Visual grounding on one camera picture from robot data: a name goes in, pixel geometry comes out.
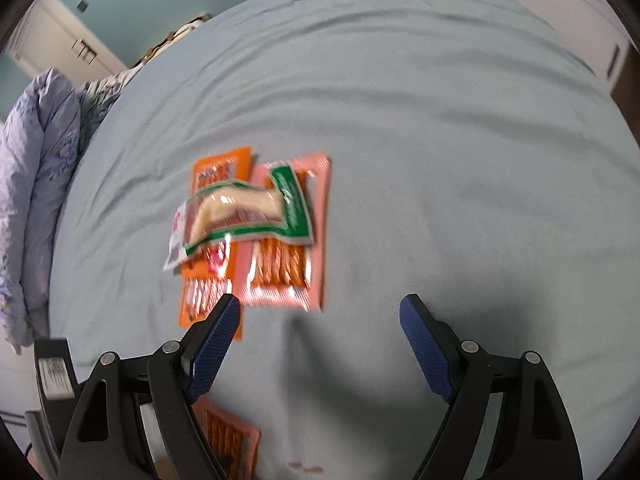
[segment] bed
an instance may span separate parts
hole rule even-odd
[[[194,161],[247,144],[333,163],[324,311],[245,311],[209,394],[262,431],[261,479],[415,472],[445,405],[398,324],[410,292],[489,352],[539,351],[584,477],[604,470],[640,413],[639,152],[545,22],[513,0],[250,0],[163,52],[60,217],[49,322],[80,380],[181,337],[174,211]]]

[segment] pink snack package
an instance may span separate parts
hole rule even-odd
[[[324,153],[313,153],[289,164],[305,195],[313,224],[312,246],[290,246],[275,238],[240,242],[236,263],[239,288],[234,292],[247,306],[285,306],[320,310],[324,282],[324,236],[331,162]],[[273,187],[269,169],[283,161],[257,164],[251,183]]]

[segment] plastic packaging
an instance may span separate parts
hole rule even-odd
[[[225,180],[199,189],[178,209],[165,270],[195,256],[210,243],[276,237],[292,245],[313,244],[313,228],[295,172],[269,168],[269,189]]]
[[[226,459],[223,470],[227,478],[251,480],[258,459],[260,431],[206,396],[201,396],[192,409],[212,452]]]
[[[252,184],[269,187],[271,168],[282,162],[254,167]],[[324,280],[325,212],[331,163],[324,153],[288,160],[296,172],[313,225],[315,243],[304,247],[274,238],[242,242],[238,250],[234,294],[246,306],[288,306],[319,310]]]
[[[194,164],[191,192],[232,178],[249,180],[251,166],[252,150],[249,147],[203,158]],[[237,251],[238,245],[228,240],[207,244],[181,265],[184,286],[178,316],[180,327],[188,328],[205,319],[220,296],[231,292]],[[239,340],[241,336],[242,320],[235,339]]]

